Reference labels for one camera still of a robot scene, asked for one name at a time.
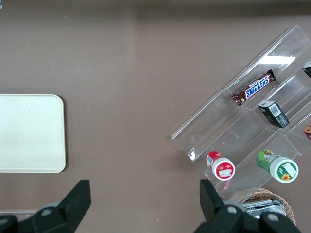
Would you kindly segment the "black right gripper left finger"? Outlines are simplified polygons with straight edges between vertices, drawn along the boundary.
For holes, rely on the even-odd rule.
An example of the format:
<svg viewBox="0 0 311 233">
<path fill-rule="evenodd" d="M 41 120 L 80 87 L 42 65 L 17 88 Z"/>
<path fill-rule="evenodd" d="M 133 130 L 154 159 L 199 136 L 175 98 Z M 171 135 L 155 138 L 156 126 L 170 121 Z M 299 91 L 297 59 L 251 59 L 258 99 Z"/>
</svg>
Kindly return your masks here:
<svg viewBox="0 0 311 233">
<path fill-rule="evenodd" d="M 55 206 L 45 207 L 18 221 L 14 215 L 0 217 L 2 233 L 73 233 L 91 206 L 90 181 L 80 180 Z"/>
</svg>

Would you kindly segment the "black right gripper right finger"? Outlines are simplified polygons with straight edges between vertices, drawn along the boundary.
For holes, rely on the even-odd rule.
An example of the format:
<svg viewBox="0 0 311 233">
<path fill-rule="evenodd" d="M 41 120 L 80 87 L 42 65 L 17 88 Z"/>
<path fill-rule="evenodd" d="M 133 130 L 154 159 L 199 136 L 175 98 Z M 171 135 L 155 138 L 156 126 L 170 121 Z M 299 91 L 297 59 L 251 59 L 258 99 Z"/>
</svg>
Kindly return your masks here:
<svg viewBox="0 0 311 233">
<path fill-rule="evenodd" d="M 200 205 L 205 222 L 196 233 L 299 233 L 286 216 L 264 212 L 259 218 L 250 216 L 236 202 L 224 204 L 210 180 L 200 181 Z"/>
</svg>

